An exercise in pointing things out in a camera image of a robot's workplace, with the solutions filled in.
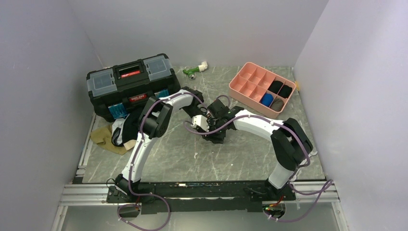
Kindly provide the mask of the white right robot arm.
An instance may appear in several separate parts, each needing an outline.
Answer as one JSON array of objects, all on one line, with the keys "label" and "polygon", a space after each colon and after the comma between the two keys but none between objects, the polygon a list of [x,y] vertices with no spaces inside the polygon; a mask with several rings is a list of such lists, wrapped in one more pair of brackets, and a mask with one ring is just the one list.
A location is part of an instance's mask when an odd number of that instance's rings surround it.
[{"label": "white right robot arm", "polygon": [[294,118],[271,119],[239,106],[228,108],[216,100],[209,105],[207,116],[194,116],[192,122],[203,138],[213,143],[222,143],[229,129],[250,132],[270,141],[278,161],[265,181],[265,193],[271,200],[283,195],[300,168],[310,165],[312,142]]}]

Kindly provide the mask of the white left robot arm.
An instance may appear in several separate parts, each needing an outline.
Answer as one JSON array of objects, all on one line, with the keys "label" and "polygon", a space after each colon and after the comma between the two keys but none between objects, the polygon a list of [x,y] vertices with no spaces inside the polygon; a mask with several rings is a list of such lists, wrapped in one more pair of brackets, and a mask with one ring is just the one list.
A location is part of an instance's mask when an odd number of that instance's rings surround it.
[{"label": "white left robot arm", "polygon": [[200,105],[204,106],[203,94],[189,87],[183,87],[167,97],[152,96],[148,99],[138,120],[135,147],[125,168],[115,179],[119,196],[124,201],[132,202],[137,198],[148,155],[155,142],[166,133],[173,112],[183,109],[190,117],[204,115]]}]

